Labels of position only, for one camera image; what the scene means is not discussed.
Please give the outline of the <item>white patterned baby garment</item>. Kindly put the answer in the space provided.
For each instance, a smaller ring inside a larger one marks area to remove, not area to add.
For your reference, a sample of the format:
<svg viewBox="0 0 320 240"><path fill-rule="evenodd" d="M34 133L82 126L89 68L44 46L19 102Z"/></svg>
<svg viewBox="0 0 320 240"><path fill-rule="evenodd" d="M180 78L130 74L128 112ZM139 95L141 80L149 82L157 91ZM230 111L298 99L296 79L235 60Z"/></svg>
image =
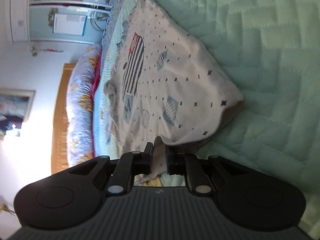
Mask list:
<svg viewBox="0 0 320 240"><path fill-rule="evenodd" d="M153 142L151 173L165 171L166 146L195 153L240 111L244 98L204 45L183 30L155 0L136 0L123 22L111 79L118 154Z"/></svg>

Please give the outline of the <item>wooden headboard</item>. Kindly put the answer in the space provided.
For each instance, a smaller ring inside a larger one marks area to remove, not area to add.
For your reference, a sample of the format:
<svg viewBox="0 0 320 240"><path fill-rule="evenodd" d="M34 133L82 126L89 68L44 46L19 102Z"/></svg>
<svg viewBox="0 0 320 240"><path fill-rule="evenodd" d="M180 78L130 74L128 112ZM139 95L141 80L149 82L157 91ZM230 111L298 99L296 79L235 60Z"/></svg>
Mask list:
<svg viewBox="0 0 320 240"><path fill-rule="evenodd" d="M52 155L51 173L56 174L68 168L67 163L67 128L68 120L66 113L66 98L69 79L75 67L74 63L65 63L60 85L56 97L53 136L52 136Z"/></svg>

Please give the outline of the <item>floral long pillow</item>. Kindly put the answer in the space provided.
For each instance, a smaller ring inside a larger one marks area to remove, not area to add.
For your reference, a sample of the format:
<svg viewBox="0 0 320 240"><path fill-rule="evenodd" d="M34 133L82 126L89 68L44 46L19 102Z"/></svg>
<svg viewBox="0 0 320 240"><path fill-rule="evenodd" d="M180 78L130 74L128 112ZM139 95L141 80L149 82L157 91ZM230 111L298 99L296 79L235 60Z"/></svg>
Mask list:
<svg viewBox="0 0 320 240"><path fill-rule="evenodd" d="M77 61L66 93L67 162L76 166L94 157L93 84L99 66L101 45L90 45Z"/></svg>

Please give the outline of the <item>magenta bed sheet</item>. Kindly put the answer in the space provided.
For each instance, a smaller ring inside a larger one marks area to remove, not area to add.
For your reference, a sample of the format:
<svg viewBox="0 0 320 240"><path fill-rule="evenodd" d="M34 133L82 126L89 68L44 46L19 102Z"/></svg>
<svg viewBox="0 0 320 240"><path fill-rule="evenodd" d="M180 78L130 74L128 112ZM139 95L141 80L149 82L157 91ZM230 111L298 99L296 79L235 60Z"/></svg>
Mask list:
<svg viewBox="0 0 320 240"><path fill-rule="evenodd" d="M95 68L94 80L93 80L93 85L92 85L92 98L94 98L97 87L99 86L100 69L101 69L101 56L99 56L98 61L97 61L97 66Z"/></svg>

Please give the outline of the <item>electric fan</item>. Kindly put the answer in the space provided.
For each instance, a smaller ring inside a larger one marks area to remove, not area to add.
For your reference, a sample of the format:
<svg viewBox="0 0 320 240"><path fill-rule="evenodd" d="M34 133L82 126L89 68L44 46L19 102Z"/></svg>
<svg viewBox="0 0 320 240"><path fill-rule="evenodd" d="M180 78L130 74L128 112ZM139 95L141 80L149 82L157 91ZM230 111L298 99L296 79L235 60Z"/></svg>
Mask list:
<svg viewBox="0 0 320 240"><path fill-rule="evenodd" d="M105 12L93 11L89 16L89 21L92 28L100 32L105 30L107 19L108 14Z"/></svg>

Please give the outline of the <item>mint green bee quilt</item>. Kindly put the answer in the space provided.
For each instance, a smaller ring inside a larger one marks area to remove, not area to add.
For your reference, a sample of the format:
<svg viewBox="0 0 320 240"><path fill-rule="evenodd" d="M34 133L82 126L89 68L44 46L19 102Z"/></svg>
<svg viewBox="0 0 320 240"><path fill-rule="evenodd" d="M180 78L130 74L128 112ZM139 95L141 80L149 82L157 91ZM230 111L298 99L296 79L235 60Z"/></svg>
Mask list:
<svg viewBox="0 0 320 240"><path fill-rule="evenodd" d="M319 239L319 0L156 0L198 38L245 107L197 155L285 179L306 197L300 227Z"/></svg>

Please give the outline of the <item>pale blue sliding wardrobe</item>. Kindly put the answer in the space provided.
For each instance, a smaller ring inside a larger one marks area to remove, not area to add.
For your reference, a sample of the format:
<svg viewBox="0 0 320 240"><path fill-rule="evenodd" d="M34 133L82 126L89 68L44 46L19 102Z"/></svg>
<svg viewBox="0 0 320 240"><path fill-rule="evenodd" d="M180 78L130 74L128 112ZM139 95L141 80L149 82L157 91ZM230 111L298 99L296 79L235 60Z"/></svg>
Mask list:
<svg viewBox="0 0 320 240"><path fill-rule="evenodd" d="M111 0L30 0L32 41L100 43L103 32L92 28L91 12L111 12Z"/></svg>

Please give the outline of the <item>white upper cabinet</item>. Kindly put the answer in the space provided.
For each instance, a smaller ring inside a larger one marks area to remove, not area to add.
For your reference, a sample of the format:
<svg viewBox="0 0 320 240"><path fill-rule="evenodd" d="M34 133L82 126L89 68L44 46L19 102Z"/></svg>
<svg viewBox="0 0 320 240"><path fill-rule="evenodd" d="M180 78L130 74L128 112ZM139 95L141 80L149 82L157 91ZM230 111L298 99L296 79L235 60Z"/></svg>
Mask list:
<svg viewBox="0 0 320 240"><path fill-rule="evenodd" d="M30 0L5 0L8 40L11 43L29 42Z"/></svg>

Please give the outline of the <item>framed wall picture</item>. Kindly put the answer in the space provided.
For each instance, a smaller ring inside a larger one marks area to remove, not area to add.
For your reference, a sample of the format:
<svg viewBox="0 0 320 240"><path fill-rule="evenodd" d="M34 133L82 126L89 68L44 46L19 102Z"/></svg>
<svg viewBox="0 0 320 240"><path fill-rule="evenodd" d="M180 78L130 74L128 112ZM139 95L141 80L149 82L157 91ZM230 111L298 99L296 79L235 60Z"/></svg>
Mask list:
<svg viewBox="0 0 320 240"><path fill-rule="evenodd" d="M36 92L27 89L1 88L1 140L19 137L29 119Z"/></svg>

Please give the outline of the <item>hanging wall ornament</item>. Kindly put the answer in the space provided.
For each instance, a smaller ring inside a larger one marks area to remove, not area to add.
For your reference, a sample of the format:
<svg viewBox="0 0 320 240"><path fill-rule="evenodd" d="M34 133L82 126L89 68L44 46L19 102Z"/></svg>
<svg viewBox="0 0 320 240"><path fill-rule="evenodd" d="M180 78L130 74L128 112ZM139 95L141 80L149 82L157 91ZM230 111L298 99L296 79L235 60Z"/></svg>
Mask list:
<svg viewBox="0 0 320 240"><path fill-rule="evenodd" d="M39 53L63 53L63 50L57 50L52 48L39 48L35 45L30 47L30 52L33 57L36 57Z"/></svg>

